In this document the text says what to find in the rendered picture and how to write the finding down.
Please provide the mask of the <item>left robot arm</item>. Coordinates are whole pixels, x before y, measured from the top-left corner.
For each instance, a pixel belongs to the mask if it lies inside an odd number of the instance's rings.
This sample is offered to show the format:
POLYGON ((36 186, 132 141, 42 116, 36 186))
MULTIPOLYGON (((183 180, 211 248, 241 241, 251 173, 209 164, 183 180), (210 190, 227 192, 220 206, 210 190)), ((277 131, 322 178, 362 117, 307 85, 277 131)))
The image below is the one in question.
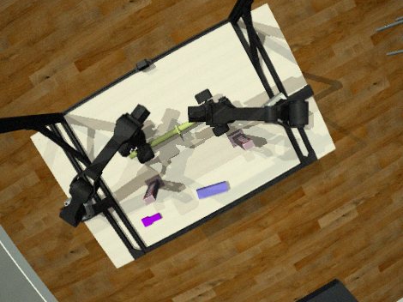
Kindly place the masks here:
POLYGON ((265 123, 277 123, 289 129, 304 128, 304 124, 309 124, 309 101, 304 101, 304 99, 280 99, 273 106, 257 108, 236 108, 225 96, 218 99, 218 101, 220 103, 205 103, 204 106, 188 106, 189 123, 206 122, 206 125, 210 125, 210 127, 223 127, 236 120, 265 121, 265 123), (287 118, 284 116, 287 116, 287 118), (284 122, 289 121, 289 125, 277 121, 278 119, 284 122))

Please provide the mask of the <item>purple flat block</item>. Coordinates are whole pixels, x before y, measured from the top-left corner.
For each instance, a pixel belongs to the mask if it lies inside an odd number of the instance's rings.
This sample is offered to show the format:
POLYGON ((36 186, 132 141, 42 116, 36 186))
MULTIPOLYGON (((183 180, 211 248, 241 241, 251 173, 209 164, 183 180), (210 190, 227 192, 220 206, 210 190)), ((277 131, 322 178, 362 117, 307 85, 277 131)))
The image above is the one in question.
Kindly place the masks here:
POLYGON ((154 215, 152 215, 150 217, 147 216, 147 217, 141 219, 141 221, 142 221, 143 225, 145 227, 147 227, 147 226, 152 225, 152 222, 155 222, 155 221, 157 221, 159 219, 161 219, 161 216, 160 216, 159 213, 157 213, 157 214, 154 214, 154 215))

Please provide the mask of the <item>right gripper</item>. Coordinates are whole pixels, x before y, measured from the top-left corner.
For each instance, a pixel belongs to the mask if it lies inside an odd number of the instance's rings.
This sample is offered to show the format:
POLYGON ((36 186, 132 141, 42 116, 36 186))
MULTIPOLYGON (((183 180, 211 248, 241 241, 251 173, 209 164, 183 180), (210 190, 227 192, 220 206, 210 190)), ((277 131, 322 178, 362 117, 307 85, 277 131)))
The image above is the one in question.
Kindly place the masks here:
POLYGON ((154 153, 153 153, 153 150, 151 149, 149 142, 148 143, 146 142, 146 137, 144 137, 145 136, 144 131, 141 130, 141 133, 139 132, 137 138, 132 141, 129 141, 128 144, 132 144, 135 147, 137 147, 136 156, 137 156, 139 162, 141 164, 144 164, 154 158, 154 153))

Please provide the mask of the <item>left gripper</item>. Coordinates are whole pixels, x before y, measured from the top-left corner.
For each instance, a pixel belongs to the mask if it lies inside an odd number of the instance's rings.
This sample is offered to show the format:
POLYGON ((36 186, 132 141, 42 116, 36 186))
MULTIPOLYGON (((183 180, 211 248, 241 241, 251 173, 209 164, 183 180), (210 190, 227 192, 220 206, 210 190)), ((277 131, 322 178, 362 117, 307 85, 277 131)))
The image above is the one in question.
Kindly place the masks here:
MULTIPOLYGON (((214 100, 209 100, 211 99, 213 96, 211 95, 209 89, 205 89, 202 92, 198 93, 195 95, 195 99, 197 101, 198 104, 201 104, 202 102, 205 101, 205 103, 214 103, 214 100), (212 101, 212 102, 210 102, 212 101)), ((201 104, 201 106, 204 106, 205 103, 201 104)), ((212 128, 215 136, 221 136, 223 134, 225 134, 227 131, 229 131, 229 126, 226 124, 223 127, 215 127, 212 128)))

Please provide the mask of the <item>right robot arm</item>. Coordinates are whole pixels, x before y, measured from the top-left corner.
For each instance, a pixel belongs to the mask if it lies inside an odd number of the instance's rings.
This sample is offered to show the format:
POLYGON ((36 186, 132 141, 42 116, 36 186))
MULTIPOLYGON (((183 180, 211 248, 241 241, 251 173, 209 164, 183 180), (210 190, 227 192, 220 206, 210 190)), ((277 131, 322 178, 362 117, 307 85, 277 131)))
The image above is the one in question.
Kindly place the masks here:
POLYGON ((143 123, 150 113, 151 112, 145 106, 138 104, 131 114, 126 112, 117 119, 116 127, 114 128, 114 133, 110 141, 100 151, 92 164, 89 164, 84 171, 79 172, 69 185, 69 193, 72 198, 69 203, 70 206, 68 204, 68 206, 61 208, 59 215, 61 219, 76 228, 76 225, 81 222, 83 216, 87 215, 83 203, 86 204, 88 200, 91 201, 92 197, 98 191, 100 187, 99 178, 103 173, 102 171, 118 149, 122 157, 128 157, 130 150, 136 149, 134 145, 128 144, 128 142, 137 138, 140 127, 142 128, 144 126, 143 123), (81 178, 84 174, 94 181, 93 185, 81 178))

